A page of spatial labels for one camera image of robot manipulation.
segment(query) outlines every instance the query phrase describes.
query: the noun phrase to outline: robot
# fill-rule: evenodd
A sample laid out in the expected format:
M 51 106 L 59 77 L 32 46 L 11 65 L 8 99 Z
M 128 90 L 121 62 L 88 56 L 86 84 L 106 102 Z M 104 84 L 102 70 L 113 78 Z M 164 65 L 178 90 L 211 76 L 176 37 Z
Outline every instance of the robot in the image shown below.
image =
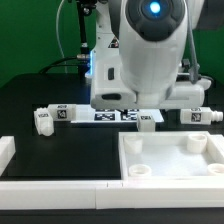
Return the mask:
M 97 44 L 91 52 L 91 106 L 96 109 L 201 106 L 211 81 L 198 73 L 192 30 L 198 26 L 205 1 L 99 1 Z M 187 39 L 192 67 L 183 73 L 181 62 Z M 178 80 L 181 76 L 187 79 Z

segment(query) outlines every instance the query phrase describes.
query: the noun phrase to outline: white tray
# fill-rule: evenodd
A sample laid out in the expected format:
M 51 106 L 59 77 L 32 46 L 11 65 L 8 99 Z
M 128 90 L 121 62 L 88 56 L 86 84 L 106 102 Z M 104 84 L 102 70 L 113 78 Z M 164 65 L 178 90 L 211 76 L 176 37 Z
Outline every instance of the white tray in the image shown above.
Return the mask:
M 209 164 L 224 163 L 224 151 L 215 144 L 214 136 L 208 132 L 197 132 L 207 136 L 206 151 L 200 154 L 189 152 L 187 138 L 192 133 L 195 132 L 120 133 L 119 153 L 122 179 L 136 179 L 136 177 L 130 177 L 128 172 L 129 168 L 135 164 L 150 167 L 152 177 L 207 176 Z M 130 154 L 127 152 L 124 141 L 127 136 L 142 138 L 141 153 Z

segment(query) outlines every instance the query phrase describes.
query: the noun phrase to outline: white plastic part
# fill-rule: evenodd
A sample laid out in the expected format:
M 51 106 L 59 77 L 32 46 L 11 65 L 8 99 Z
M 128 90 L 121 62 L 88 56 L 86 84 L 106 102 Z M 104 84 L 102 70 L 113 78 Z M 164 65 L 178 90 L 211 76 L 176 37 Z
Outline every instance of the white plastic part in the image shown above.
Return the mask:
M 198 107 L 195 109 L 182 109 L 180 121 L 182 124 L 204 124 L 223 120 L 223 112 L 212 111 L 209 107 Z
M 224 177 L 224 164 L 214 163 L 208 165 L 208 175 Z
M 222 121 L 223 120 L 223 112 L 218 112 L 218 111 L 213 111 L 211 115 L 211 120 L 212 121 Z
M 54 121 L 75 120 L 75 104 L 49 104 L 47 109 Z
M 138 177 L 141 179 L 146 179 L 151 177 L 152 170 L 149 166 L 145 164 L 135 164 L 129 167 L 128 169 L 129 176 Z
M 207 146 L 207 136 L 204 134 L 190 134 L 187 139 L 187 150 L 192 153 L 203 153 Z
M 127 153 L 139 154 L 142 152 L 143 139 L 141 136 L 126 136 L 124 144 Z
M 183 57 L 187 10 L 181 24 L 170 37 L 163 41 L 146 41 L 129 24 L 126 4 L 127 0 L 123 0 L 119 36 L 121 79 L 137 92 L 138 104 L 144 104 L 145 101 L 160 104 L 172 91 Z
M 195 29 L 201 15 L 204 0 L 187 0 L 189 4 L 190 15 L 192 19 L 192 29 Z
M 34 121 L 39 135 L 51 136 L 54 133 L 54 122 L 47 108 L 34 111 Z
M 224 138 L 197 132 L 207 135 L 207 151 L 193 154 L 186 149 L 191 133 L 120 133 L 121 180 L 0 181 L 0 209 L 224 207 L 223 177 L 207 175 L 209 164 L 224 164 Z M 133 134 L 144 139 L 142 155 L 124 151 L 124 136 Z M 129 176 L 134 164 L 150 166 L 152 176 Z
M 156 122 L 150 113 L 139 112 L 137 114 L 137 128 L 140 132 L 155 132 Z
M 2 137 L 0 139 L 0 176 L 15 154 L 14 137 Z
M 204 91 L 211 81 L 203 80 L 203 85 L 201 80 L 195 85 L 190 82 L 175 83 L 185 48 L 187 13 L 170 38 L 148 42 L 136 34 L 127 22 L 126 2 L 122 1 L 120 49 L 108 47 L 114 38 L 109 24 L 108 4 L 97 4 L 97 43 L 91 60 L 91 106 L 96 109 L 181 109 L 201 106 Z M 189 4 L 192 15 L 197 14 L 193 19 L 197 22 L 203 2 L 190 0 Z M 110 68 L 114 68 L 114 80 L 108 80 Z M 106 94 L 117 94 L 121 99 L 104 100 L 102 96 Z

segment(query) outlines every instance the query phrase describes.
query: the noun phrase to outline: green background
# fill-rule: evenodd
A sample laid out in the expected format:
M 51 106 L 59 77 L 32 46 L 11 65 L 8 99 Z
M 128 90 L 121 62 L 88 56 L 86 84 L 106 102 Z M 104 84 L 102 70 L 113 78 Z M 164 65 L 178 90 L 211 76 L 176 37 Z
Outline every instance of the green background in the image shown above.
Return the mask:
M 56 41 L 56 13 L 61 0 L 0 1 L 0 86 L 22 73 L 36 73 L 60 59 Z M 95 44 L 95 14 L 86 18 L 89 46 Z M 65 3 L 60 37 L 65 56 L 79 53 L 76 3 Z M 200 71 L 224 82 L 224 29 L 195 31 Z M 52 72 L 63 72 L 53 69 Z

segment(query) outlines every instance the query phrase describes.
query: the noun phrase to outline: white plastic tray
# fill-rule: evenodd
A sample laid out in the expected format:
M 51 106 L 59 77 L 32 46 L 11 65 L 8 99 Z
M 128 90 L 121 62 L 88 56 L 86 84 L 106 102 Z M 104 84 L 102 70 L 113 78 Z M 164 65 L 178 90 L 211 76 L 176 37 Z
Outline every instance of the white plastic tray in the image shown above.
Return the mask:
M 124 180 L 133 179 L 128 170 L 136 164 L 150 167 L 152 177 L 207 176 L 209 164 L 224 163 L 224 151 L 215 144 L 214 136 L 208 132 L 197 132 L 207 136 L 206 151 L 200 154 L 189 152 L 187 138 L 192 133 L 195 132 L 120 133 L 119 150 L 122 178 Z M 127 136 L 142 138 L 141 153 L 130 154 L 127 152 L 124 141 Z
M 224 138 L 207 135 L 207 151 L 190 155 L 192 132 L 120 133 L 122 180 L 0 182 L 0 209 L 111 209 L 224 207 L 224 177 L 207 176 L 210 163 L 224 163 Z M 143 154 L 125 153 L 124 137 L 141 135 Z M 138 179 L 128 168 L 144 163 L 152 176 Z

